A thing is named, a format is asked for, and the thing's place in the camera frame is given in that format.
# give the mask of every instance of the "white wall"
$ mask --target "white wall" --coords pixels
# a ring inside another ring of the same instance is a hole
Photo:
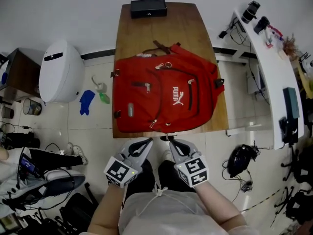
[[[302,52],[308,51],[312,55],[309,60],[313,60],[313,10],[307,11],[297,22],[294,37],[299,49]]]
[[[65,38],[81,54],[115,48],[121,5],[131,0],[0,0],[0,52],[43,51]],[[213,45],[232,10],[252,0],[166,0],[195,3]],[[313,0],[256,0],[272,25],[291,34]]]

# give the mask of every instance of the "shoe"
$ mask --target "shoe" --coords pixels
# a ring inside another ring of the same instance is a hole
[[[72,143],[67,144],[67,149],[64,151],[64,155],[66,155],[66,156],[72,156],[73,155],[73,144]]]
[[[164,153],[163,153],[163,156],[162,156],[162,161],[165,161],[165,160],[169,160],[169,161],[172,161],[175,163],[175,160],[173,158],[173,154],[170,150],[166,150]]]
[[[74,156],[80,156],[82,158],[83,165],[88,164],[88,159],[85,157],[85,154],[84,154],[82,148],[80,148],[78,145],[74,145],[73,151],[74,151]]]

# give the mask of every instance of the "glove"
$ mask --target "glove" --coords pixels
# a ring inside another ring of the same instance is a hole
[[[124,188],[141,172],[153,143],[152,138],[138,138],[127,141],[120,151],[111,157],[104,173],[109,182]]]
[[[80,115],[86,113],[86,115],[89,115],[89,106],[91,104],[91,101],[94,98],[95,93],[93,93],[90,90],[84,91],[82,97],[80,98],[79,102],[81,102],[80,105]]]
[[[189,187],[209,180],[206,159],[193,143],[185,140],[172,140],[170,149],[176,162],[175,169]]]

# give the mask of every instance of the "red backpack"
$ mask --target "red backpack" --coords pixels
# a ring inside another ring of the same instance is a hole
[[[155,44],[168,54],[141,54],[115,63],[113,115],[120,132],[173,133],[197,128],[211,119],[218,95],[224,91],[215,64],[179,43],[170,48]]]

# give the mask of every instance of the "trash bin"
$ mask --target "trash bin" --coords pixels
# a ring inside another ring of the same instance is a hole
[[[12,119],[14,117],[14,111],[8,107],[3,106],[1,116],[2,118]]]
[[[29,98],[25,99],[24,104],[23,104],[23,113],[25,115],[35,115],[38,116],[40,115],[42,110],[42,106],[40,103],[31,100]]]

